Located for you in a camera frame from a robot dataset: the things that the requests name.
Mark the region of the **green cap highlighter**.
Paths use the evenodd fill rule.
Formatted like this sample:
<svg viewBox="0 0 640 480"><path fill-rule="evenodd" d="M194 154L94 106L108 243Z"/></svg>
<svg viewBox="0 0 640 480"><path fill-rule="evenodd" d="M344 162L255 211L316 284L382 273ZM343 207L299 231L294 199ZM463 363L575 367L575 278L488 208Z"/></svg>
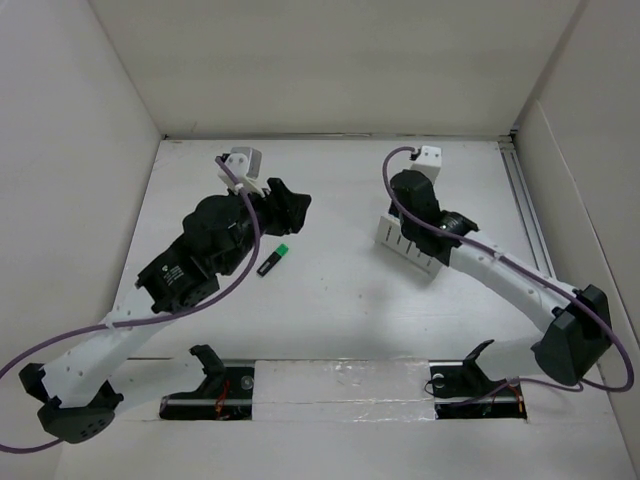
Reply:
<svg viewBox="0 0 640 480"><path fill-rule="evenodd" d="M289 247L286 244L280 244L258 267L256 274L260 278L264 278L288 253Z"/></svg>

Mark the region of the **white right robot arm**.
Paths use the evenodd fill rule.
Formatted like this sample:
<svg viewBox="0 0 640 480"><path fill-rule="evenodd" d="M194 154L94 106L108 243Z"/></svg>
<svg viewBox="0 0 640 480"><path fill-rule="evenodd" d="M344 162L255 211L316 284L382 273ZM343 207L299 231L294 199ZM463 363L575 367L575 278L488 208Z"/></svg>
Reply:
<svg viewBox="0 0 640 480"><path fill-rule="evenodd" d="M531 350L540 369L555 382L574 386L611 346L592 311L610 324L606 295L590 285L576 290L554 279L545 284L541 273L518 259L497 256L476 245L489 244L478 226L465 216L442 210L431 180L405 169L390 180L399 205L401 231L421 253L482 283L522 312L542 332Z"/></svg>

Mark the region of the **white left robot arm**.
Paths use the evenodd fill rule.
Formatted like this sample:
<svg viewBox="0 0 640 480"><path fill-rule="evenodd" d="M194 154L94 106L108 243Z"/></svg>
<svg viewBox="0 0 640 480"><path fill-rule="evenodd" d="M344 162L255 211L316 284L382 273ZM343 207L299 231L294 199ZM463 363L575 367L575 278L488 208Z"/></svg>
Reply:
<svg viewBox="0 0 640 480"><path fill-rule="evenodd" d="M227 194L201 200L184 218L182 233L81 343L56 360L21 369L25 391L42 404L37 415L44 431L82 443L141 403L173 392L208 397L222 389L226 368L207 344L169 360L132 356L161 329L210 307L220 277L241 263L254 265L263 235L298 233L311 202L279 178L261 190L234 183Z"/></svg>

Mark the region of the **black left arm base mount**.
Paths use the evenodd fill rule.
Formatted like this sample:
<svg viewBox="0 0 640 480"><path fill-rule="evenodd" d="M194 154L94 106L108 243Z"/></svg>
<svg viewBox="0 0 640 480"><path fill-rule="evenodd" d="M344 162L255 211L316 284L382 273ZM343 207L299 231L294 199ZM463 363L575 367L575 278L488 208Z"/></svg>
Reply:
<svg viewBox="0 0 640 480"><path fill-rule="evenodd" d="M171 421L244 421L252 419L255 361L224 362L209 345L190 354L202 364L204 379L190 392L162 398L159 417Z"/></svg>

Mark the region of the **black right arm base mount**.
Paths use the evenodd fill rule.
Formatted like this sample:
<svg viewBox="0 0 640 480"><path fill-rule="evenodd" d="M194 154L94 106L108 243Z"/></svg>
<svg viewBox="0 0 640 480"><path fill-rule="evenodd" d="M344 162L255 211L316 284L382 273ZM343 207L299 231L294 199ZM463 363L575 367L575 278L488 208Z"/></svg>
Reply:
<svg viewBox="0 0 640 480"><path fill-rule="evenodd" d="M480 343L462 360L429 362L423 390L434 399L437 420L527 418L522 389L505 379L491 380L477 363L493 342Z"/></svg>

